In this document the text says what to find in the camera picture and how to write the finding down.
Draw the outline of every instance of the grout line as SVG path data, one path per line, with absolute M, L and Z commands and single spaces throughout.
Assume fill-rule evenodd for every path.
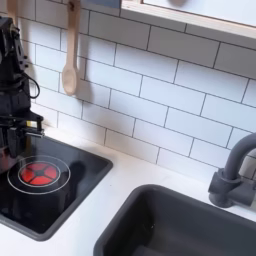
M 245 90 L 244 90 L 244 94 L 243 94 L 243 97 L 242 97 L 242 100 L 241 100 L 241 104 L 243 104 L 243 100 L 244 100 L 246 91 L 247 91 L 247 89 L 248 89 L 249 83 L 250 83 L 250 79 L 248 79 L 248 82 L 247 82 L 247 84 L 246 84 L 246 87 L 245 87 Z
M 148 42 L 147 42 L 147 47 L 146 47 L 147 50 L 148 50 L 148 47 L 149 47 L 149 40 L 150 40 L 150 36 L 151 36 L 151 28 L 152 28 L 152 26 L 150 25 L 149 34 L 148 34 Z
M 110 92 L 109 92 L 108 109 L 110 109 L 110 102 L 111 102 L 112 90 L 113 90 L 113 89 L 110 89 Z
M 217 52 L 216 52 L 216 56 L 215 56 L 215 59 L 214 59 L 214 62 L 213 62 L 213 68 L 216 65 L 216 61 L 217 61 L 217 58 L 218 58 L 218 55 L 219 55 L 219 51 L 220 51 L 220 45 L 221 45 L 221 43 L 219 42 L 218 49 L 217 49 Z
M 232 136 L 232 134 L 233 134 L 233 131 L 234 131 L 234 127 L 232 127 L 232 129 L 231 129 L 231 131 L 230 131 L 226 148 L 228 148 L 228 144 L 229 144 L 229 142 L 230 142 L 230 139 L 231 139 L 231 136 Z
M 166 122 L 167 122 L 167 118 L 168 118 L 169 109 L 170 109 L 170 107 L 168 107 L 167 111 L 166 111 L 166 117 L 165 117 L 165 120 L 164 120 L 164 128 L 166 128 Z
M 190 158 L 190 159 L 192 159 L 192 160 L 195 160 L 195 161 L 197 161 L 197 162 L 199 162 L 199 163 L 206 164 L 206 165 L 209 165 L 209 166 L 215 167 L 215 168 L 217 168 L 217 169 L 220 169 L 220 167 L 218 167 L 218 166 L 216 166 L 216 165 L 212 165 L 212 164 L 209 164 L 209 163 L 203 162 L 203 161 L 198 160 L 198 159 L 196 159 L 196 158 L 192 158 L 192 157 L 189 157 L 189 158 Z
M 114 67 L 116 66 L 116 51 L 117 51 L 117 43 L 115 45 L 114 64 L 113 64 Z
M 158 153 L 157 153 L 157 156 L 156 156 L 156 164 L 158 163 L 158 158 L 159 158 L 159 154 L 160 154 L 160 147 L 158 148 Z
M 188 154 L 188 157 L 190 157 L 190 155 L 191 155 L 191 152 L 192 152 L 192 148 L 193 148 L 193 145 L 194 145 L 194 141 L 195 141 L 195 138 L 193 138 L 193 140 L 192 140 L 192 143 L 191 143 L 191 148 L 190 148 L 190 150 L 189 150 L 189 154 Z
M 200 116 L 201 117 L 202 117 L 202 113 L 203 113 L 203 109 L 204 109 L 205 100 L 206 100 L 206 94 L 204 95 L 204 101 L 203 101 L 202 108 L 201 108 L 201 111 L 200 111 Z
M 140 95 L 141 95 L 141 90 L 142 90 L 142 84 L 143 84 L 143 75 L 141 76 L 141 82 L 140 82 L 140 91 L 139 91 L 139 98 L 140 98 Z
M 134 119 L 133 129 L 132 129 L 132 138 L 134 138 L 134 131 L 135 131 L 135 125 L 136 125 L 137 119 Z
M 180 65 L 180 60 L 178 60 L 178 62 L 177 62 L 177 66 L 176 66 L 176 70 L 175 70 L 174 78 L 173 78 L 173 84 L 175 84 L 175 82 L 176 82 L 176 76 L 177 76 L 177 73 L 178 73 L 179 65 Z

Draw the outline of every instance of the black sink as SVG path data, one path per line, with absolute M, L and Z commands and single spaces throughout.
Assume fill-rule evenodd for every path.
M 255 256 L 256 223 L 164 187 L 135 189 L 94 256 Z

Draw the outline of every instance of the faucet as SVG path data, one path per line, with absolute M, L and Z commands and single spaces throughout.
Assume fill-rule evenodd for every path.
M 210 201 L 220 207 L 229 208 L 235 203 L 251 206 L 256 183 L 246 181 L 239 171 L 246 155 L 256 148 L 256 133 L 241 139 L 231 150 L 225 168 L 214 173 L 210 187 Z

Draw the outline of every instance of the white subway tile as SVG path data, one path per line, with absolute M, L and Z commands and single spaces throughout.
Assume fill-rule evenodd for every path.
M 82 116 L 81 100 L 45 88 L 41 88 L 41 93 L 36 99 L 36 103 L 77 118 Z
M 218 170 L 216 167 L 175 154 L 162 148 L 160 149 L 157 164 L 207 184 L 210 184 L 214 172 Z
M 239 142 L 242 138 L 246 137 L 249 134 L 251 133 L 234 128 L 228 143 L 228 148 L 232 149 L 237 142 Z
M 256 51 L 224 44 L 220 46 L 215 68 L 241 76 L 256 78 Z
M 143 140 L 161 148 L 188 155 L 193 139 L 162 127 L 136 120 L 134 138 Z
M 219 168 L 224 168 L 229 153 L 229 149 L 195 139 L 190 157 Z
M 36 20 L 61 28 L 67 28 L 68 9 L 67 6 L 45 0 L 36 2 Z M 79 32 L 87 34 L 89 23 L 89 11 L 81 9 Z
M 57 50 L 49 49 L 40 45 L 36 46 L 36 64 L 58 72 L 62 72 L 66 64 L 67 54 Z M 79 77 L 84 78 L 85 59 L 77 58 Z
M 90 35 L 146 49 L 149 25 L 91 12 Z
M 28 56 L 27 61 L 29 63 L 34 64 L 36 62 L 36 46 L 35 46 L 35 44 L 21 40 L 21 45 L 22 45 L 24 54 L 26 56 Z
M 44 117 L 43 123 L 54 128 L 57 127 L 58 112 L 37 104 L 31 104 L 31 111 Z
M 107 130 L 106 144 L 107 147 L 121 151 L 128 155 L 156 163 L 158 147 L 148 143 L 135 140 L 131 137 Z
M 58 91 L 59 73 L 46 68 L 30 65 L 28 74 L 37 81 L 39 86 Z
M 86 80 L 133 95 L 139 95 L 142 76 L 94 61 L 87 61 Z
M 21 39 L 60 49 L 60 29 L 31 20 L 19 19 Z
M 256 40 L 250 37 L 239 36 L 235 34 L 225 33 L 219 30 L 187 25 L 186 32 L 189 34 L 207 37 L 225 43 L 236 44 L 256 50 Z
M 143 77 L 140 96 L 193 114 L 200 114 L 205 94 Z
M 250 80 L 246 93 L 244 95 L 243 103 L 256 107 L 256 81 Z
M 117 91 L 111 93 L 110 109 L 162 126 L 167 113 L 165 106 Z
M 104 144 L 106 129 L 80 119 L 59 113 L 58 128 L 98 144 Z
M 84 102 L 82 118 L 85 121 L 132 136 L 135 121 L 132 117 Z
M 202 116 L 247 131 L 256 132 L 256 109 L 239 103 L 206 96 Z
M 219 43 L 167 29 L 152 27 L 149 51 L 212 67 Z
M 88 1 L 82 1 L 81 7 L 85 8 L 87 10 L 102 12 L 102 13 L 111 14 L 114 16 L 119 16 L 119 12 L 120 12 L 119 9 L 117 9 L 117 8 L 111 8 L 111 7 L 107 7 L 107 6 L 103 6 L 103 5 L 99 5 L 99 4 L 93 4 Z
M 0 0 L 0 12 L 7 12 L 7 0 Z M 35 19 L 35 0 L 18 1 L 18 16 L 27 19 Z
M 169 108 L 166 127 L 226 147 L 232 128 L 199 116 Z
M 128 10 L 122 10 L 121 17 L 130 19 L 130 20 L 140 21 L 140 22 L 147 23 L 150 25 L 155 25 L 158 27 L 177 30 L 177 31 L 181 31 L 181 32 L 184 32 L 185 27 L 186 27 L 186 24 L 182 23 L 182 22 L 178 22 L 175 20 L 169 20 L 169 19 L 163 19 L 161 17 L 156 17 L 156 16 L 147 15 L 147 14 L 139 13 L 139 12 L 128 11 Z
M 60 76 L 60 92 L 66 94 L 63 86 L 62 79 Z M 104 86 L 93 84 L 88 81 L 79 80 L 76 93 L 73 97 L 76 97 L 80 100 L 85 100 L 102 107 L 108 107 L 110 89 Z
M 178 61 L 158 54 L 117 45 L 115 66 L 173 82 Z
M 175 83 L 240 102 L 248 79 L 181 61 Z
M 67 32 L 65 30 L 62 30 L 61 34 L 61 50 L 67 51 Z M 78 56 L 113 65 L 115 50 L 115 43 L 83 34 L 78 36 Z

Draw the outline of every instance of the tile backsplash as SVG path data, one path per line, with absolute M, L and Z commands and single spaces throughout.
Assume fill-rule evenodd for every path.
M 32 109 L 46 125 L 205 182 L 256 132 L 256 40 L 87 3 L 69 97 L 67 0 L 18 1 L 28 72 L 41 86 Z M 249 179 L 255 152 L 241 169 Z

